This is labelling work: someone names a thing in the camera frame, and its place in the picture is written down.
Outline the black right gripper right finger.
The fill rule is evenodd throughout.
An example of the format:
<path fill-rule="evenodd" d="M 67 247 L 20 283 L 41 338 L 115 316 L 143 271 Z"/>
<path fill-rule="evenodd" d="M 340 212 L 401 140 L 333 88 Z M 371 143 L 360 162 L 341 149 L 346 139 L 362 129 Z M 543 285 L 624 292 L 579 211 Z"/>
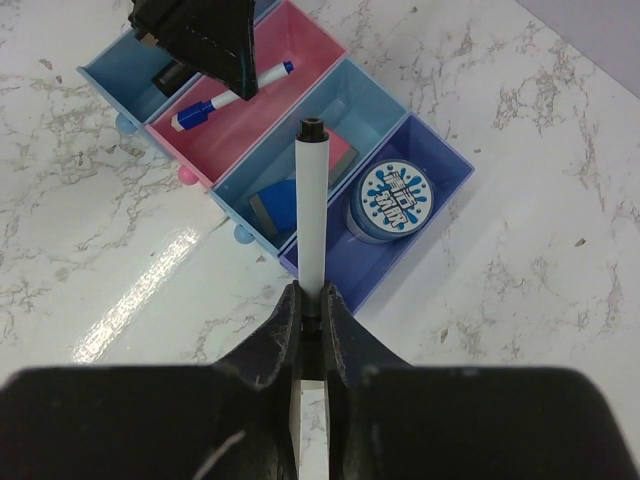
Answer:
<path fill-rule="evenodd" d="M 413 366 L 321 294 L 333 479 L 635 479 L 600 390 L 558 367 Z"/>

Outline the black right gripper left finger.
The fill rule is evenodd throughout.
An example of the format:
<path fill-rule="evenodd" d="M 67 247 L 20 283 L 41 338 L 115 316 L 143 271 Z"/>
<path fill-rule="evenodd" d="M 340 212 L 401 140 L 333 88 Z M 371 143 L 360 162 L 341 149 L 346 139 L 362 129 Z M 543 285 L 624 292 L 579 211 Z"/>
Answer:
<path fill-rule="evenodd" d="M 26 369 L 1 389 L 5 479 L 293 479 L 301 291 L 211 365 Z"/>

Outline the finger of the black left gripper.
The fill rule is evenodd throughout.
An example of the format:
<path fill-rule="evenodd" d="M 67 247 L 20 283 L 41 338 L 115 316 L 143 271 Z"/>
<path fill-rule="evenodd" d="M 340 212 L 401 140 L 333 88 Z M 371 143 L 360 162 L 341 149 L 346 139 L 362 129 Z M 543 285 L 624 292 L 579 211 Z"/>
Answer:
<path fill-rule="evenodd" d="M 259 90 L 255 7 L 252 0 L 135 1 L 129 22 L 139 41 L 250 100 Z"/>

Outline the pink cap black highlighter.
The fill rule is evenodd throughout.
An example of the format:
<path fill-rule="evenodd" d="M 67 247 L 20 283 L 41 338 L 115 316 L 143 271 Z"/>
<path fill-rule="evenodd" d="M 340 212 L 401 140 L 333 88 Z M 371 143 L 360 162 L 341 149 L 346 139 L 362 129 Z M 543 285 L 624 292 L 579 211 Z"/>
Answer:
<path fill-rule="evenodd" d="M 196 73 L 191 67 L 171 60 L 152 77 L 152 83 L 163 95 L 170 97 Z"/>

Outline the white pen blue cap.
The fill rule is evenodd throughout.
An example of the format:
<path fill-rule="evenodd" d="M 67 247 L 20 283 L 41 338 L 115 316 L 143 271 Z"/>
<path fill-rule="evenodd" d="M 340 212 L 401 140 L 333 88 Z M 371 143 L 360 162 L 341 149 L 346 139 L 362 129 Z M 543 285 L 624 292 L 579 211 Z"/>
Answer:
<path fill-rule="evenodd" d="M 258 88 L 264 88 L 272 83 L 286 78 L 294 70 L 295 66 L 292 61 L 280 62 L 270 69 L 264 71 L 257 77 Z M 205 123 L 211 113 L 218 111 L 219 109 L 231 103 L 234 103 L 239 99 L 240 97 L 236 93 L 232 92 L 231 90 L 226 90 L 223 93 L 210 98 L 209 100 L 198 101 L 176 113 L 171 118 L 171 127 L 176 132 L 191 130 Z"/>

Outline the light blue end drawer box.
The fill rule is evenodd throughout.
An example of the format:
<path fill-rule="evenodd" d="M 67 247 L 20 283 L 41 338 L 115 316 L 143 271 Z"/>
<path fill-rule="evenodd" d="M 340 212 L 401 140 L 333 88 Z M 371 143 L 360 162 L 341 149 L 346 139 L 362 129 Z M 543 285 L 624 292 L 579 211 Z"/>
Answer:
<path fill-rule="evenodd" d="M 256 24 L 274 8 L 276 2 L 254 2 L 255 48 Z M 209 77 L 197 71 L 176 93 L 166 97 L 153 85 L 152 77 L 171 60 L 174 59 L 159 47 L 139 41 L 130 24 L 128 31 L 78 71 L 118 111 L 121 121 L 130 123 L 124 127 L 122 122 L 118 122 L 117 128 L 123 133 L 134 133 L 174 101 L 193 81 Z"/>

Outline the pink plastic drawer box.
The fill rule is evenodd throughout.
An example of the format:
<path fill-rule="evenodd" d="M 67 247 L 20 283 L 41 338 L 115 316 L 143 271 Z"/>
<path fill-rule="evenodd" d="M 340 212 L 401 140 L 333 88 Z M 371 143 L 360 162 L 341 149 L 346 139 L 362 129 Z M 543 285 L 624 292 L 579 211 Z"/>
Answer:
<path fill-rule="evenodd" d="M 172 118 L 198 101 L 221 94 L 226 87 L 209 78 L 198 79 L 146 131 L 205 187 L 223 178 L 299 103 L 345 55 L 345 48 L 295 4 L 280 1 L 255 27 L 255 56 L 259 74 L 290 61 L 294 71 L 263 88 L 249 101 L 237 100 L 211 113 L 203 124 L 184 131 Z"/>

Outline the white pen black cap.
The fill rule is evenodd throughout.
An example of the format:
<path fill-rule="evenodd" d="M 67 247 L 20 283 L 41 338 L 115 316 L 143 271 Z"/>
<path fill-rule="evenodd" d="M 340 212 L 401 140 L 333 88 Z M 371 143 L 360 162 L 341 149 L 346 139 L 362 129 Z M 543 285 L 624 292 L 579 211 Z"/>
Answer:
<path fill-rule="evenodd" d="M 298 280 L 302 337 L 321 339 L 320 300 L 325 283 L 329 136 L 319 118 L 301 121 L 295 141 Z"/>

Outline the pink and grey eraser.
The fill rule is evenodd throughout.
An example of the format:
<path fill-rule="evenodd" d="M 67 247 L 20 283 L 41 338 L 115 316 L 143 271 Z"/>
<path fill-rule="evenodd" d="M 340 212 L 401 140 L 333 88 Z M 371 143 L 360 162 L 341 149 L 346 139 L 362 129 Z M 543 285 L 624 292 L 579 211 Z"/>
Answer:
<path fill-rule="evenodd" d="M 329 136 L 328 186 L 333 189 L 357 158 L 358 150 L 335 131 L 328 129 L 327 133 Z"/>

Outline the blue and grey eraser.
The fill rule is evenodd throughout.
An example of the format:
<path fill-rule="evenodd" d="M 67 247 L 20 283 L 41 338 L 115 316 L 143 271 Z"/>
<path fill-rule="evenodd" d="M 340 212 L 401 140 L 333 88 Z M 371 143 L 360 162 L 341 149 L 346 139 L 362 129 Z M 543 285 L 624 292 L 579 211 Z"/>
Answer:
<path fill-rule="evenodd" d="M 265 236 L 273 237 L 296 228 L 296 182 L 293 179 L 269 185 L 248 201 Z"/>

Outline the purple plastic drawer box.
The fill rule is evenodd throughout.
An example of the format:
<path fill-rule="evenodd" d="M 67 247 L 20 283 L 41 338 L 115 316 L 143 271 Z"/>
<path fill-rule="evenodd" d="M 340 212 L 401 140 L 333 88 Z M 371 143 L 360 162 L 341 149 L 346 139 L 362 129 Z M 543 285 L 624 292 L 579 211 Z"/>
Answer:
<path fill-rule="evenodd" d="M 302 175 L 297 238 L 281 263 L 305 289 L 330 281 L 357 312 L 473 172 L 409 114 L 332 194 Z"/>

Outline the blue round cleaning gel jar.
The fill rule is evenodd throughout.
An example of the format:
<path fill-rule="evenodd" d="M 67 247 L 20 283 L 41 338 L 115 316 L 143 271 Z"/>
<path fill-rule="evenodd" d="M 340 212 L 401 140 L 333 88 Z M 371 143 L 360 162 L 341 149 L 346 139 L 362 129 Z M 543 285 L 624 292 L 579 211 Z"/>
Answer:
<path fill-rule="evenodd" d="M 370 165 L 345 201 L 344 219 L 359 240 L 382 244 L 415 234 L 428 222 L 434 193 L 426 174 L 401 159 Z"/>

